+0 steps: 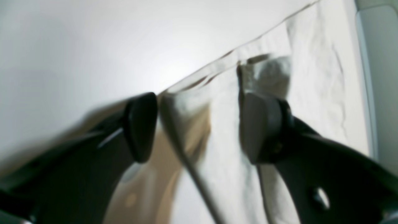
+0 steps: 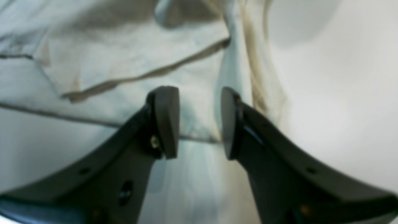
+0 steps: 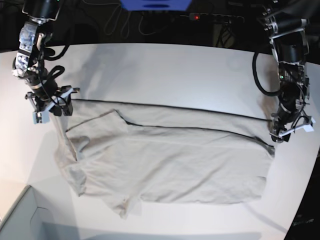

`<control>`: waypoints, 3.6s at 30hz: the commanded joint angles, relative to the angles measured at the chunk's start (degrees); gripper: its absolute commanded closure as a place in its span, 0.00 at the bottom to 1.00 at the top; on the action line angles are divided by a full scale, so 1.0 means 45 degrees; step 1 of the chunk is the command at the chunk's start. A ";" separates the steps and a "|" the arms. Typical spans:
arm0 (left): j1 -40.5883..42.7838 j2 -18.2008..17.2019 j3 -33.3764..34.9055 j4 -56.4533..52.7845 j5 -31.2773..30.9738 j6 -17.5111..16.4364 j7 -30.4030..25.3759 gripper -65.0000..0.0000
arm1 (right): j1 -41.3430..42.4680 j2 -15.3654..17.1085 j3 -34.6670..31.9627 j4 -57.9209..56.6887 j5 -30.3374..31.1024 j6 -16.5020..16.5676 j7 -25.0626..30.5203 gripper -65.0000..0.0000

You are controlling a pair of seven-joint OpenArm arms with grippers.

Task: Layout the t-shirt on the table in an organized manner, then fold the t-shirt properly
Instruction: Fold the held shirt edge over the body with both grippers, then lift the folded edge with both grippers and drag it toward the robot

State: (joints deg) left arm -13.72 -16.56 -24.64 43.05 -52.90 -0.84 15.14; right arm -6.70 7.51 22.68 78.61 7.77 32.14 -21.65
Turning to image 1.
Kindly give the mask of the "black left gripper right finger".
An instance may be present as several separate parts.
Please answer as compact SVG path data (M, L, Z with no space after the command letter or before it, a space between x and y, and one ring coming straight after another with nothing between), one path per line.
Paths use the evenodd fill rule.
M250 162L276 167L302 224L397 223L397 177L318 134L287 101L246 93L242 128Z

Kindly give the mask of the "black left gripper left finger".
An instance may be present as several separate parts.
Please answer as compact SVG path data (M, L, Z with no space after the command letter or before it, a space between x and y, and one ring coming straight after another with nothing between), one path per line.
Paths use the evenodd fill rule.
M157 114L153 92L134 96L82 136L2 177L1 223L103 223L124 172L151 155Z

